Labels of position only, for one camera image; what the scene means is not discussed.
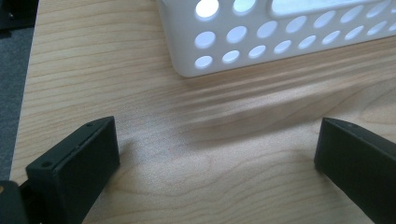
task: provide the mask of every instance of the perforated basket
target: perforated basket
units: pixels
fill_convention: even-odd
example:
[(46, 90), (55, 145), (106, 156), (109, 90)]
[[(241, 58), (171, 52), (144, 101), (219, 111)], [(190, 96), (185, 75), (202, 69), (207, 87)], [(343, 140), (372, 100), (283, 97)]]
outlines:
[(396, 35), (396, 0), (157, 0), (184, 77)]

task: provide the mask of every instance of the wood grain surface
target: wood grain surface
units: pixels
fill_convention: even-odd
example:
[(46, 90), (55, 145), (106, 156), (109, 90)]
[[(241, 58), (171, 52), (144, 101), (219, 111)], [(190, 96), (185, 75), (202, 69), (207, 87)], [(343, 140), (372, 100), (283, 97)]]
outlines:
[(396, 142), (395, 71), (390, 37), (184, 78), (154, 0), (41, 0), (11, 179), (114, 115), (121, 167), (86, 224), (372, 223), (313, 158), (323, 117)]

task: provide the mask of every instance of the floor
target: floor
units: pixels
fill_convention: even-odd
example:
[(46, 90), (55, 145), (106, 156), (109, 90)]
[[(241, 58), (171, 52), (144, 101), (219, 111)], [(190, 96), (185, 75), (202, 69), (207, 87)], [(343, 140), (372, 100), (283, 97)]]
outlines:
[(9, 179), (34, 28), (0, 38), (0, 180)]

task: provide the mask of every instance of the black object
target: black object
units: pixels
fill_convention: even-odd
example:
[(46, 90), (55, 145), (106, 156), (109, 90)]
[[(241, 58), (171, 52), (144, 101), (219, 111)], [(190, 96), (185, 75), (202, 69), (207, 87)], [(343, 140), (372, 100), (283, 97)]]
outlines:
[(35, 26), (37, 6), (38, 0), (3, 0), (0, 6), (0, 34)]
[(0, 181), (0, 224), (79, 224), (119, 166), (114, 118), (87, 123), (30, 163), (19, 188)]
[(396, 223), (394, 143), (356, 124), (323, 119), (315, 165), (374, 223)]

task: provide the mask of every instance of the wooden table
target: wooden table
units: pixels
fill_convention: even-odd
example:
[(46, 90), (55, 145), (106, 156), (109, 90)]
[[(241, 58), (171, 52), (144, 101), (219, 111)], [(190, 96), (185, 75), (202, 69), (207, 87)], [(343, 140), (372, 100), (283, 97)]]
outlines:
[(11, 178), (114, 115), (121, 167), (84, 223), (372, 223), (313, 158), (321, 118), (396, 141), (396, 37), (184, 78), (154, 0), (41, 0)]

